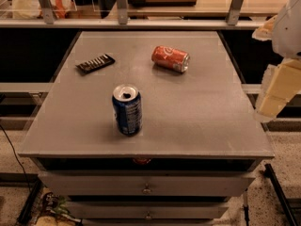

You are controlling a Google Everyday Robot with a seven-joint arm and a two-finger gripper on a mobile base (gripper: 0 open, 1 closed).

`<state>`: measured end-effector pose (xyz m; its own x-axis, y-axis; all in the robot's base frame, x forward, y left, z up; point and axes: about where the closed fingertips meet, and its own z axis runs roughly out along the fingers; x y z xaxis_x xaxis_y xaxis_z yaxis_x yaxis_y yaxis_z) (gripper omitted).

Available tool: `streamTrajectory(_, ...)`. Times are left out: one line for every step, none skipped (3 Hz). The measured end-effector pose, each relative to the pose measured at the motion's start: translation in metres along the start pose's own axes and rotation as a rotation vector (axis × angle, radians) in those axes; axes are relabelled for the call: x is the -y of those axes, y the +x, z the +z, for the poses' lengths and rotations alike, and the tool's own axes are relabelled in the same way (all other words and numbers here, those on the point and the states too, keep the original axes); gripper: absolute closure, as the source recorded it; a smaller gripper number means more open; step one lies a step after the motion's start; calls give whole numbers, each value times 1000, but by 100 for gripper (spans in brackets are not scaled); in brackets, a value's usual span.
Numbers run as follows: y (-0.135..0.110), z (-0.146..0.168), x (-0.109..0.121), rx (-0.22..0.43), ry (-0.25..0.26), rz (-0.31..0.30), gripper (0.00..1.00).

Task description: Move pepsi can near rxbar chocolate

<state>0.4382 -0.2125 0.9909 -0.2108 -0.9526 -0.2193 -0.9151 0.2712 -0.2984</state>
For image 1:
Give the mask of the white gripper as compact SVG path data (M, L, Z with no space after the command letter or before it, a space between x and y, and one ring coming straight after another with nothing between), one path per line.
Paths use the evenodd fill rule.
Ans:
M274 52L286 57L267 67L255 103L255 119L269 122L301 90L301 0L289 0L277 16L255 29L252 38L272 40Z

